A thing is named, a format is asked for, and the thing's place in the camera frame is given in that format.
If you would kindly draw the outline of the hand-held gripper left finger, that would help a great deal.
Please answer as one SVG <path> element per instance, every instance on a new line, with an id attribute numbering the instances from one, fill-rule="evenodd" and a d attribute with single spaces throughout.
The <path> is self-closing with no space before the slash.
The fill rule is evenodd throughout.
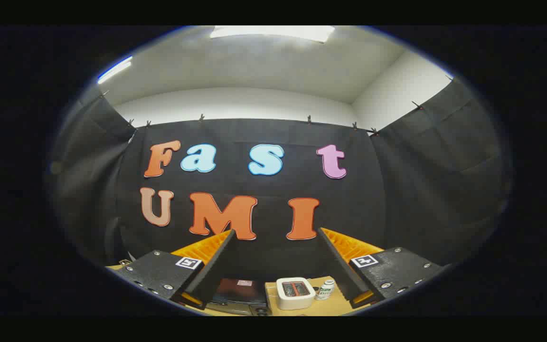
<path id="1" fill-rule="evenodd" d="M 215 296 L 224 274 L 233 231 L 211 236 L 171 253 L 151 251 L 134 261 L 124 260 L 112 271 L 129 284 L 160 299 L 203 310 Z"/>

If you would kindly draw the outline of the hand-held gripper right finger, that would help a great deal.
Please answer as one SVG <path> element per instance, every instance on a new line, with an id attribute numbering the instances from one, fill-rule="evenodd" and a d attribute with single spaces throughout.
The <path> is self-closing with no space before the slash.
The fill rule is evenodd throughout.
<path id="1" fill-rule="evenodd" d="M 380 247 L 332 231 L 318 229 L 328 274 L 353 309 L 378 303 L 421 286 L 445 267 L 406 247 Z"/>

